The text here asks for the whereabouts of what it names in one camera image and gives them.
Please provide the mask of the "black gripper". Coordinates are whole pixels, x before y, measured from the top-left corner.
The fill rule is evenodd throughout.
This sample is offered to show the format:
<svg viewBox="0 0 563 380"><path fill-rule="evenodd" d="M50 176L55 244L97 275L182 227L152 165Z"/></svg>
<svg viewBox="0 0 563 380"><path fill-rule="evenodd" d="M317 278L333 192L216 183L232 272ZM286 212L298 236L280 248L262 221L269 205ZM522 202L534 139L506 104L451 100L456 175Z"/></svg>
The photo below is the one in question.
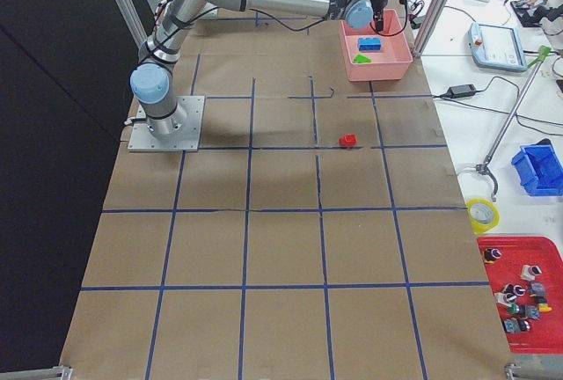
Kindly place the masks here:
<svg viewBox="0 0 563 380"><path fill-rule="evenodd" d="M384 29L384 9L386 0L370 0L373 9L374 20L377 22L377 31L382 32Z"/></svg>

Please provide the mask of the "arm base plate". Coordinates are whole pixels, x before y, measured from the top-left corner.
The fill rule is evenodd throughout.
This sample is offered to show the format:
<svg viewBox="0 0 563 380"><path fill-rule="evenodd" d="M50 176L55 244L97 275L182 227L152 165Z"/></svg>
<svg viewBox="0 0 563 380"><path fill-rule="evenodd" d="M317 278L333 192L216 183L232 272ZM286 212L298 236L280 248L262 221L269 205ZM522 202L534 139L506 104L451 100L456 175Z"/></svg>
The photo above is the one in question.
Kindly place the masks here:
<svg viewBox="0 0 563 380"><path fill-rule="evenodd" d="M204 96L177 96L175 113L163 120L149 118L138 106L128 140L131 152L197 152L201 139Z"/></svg>

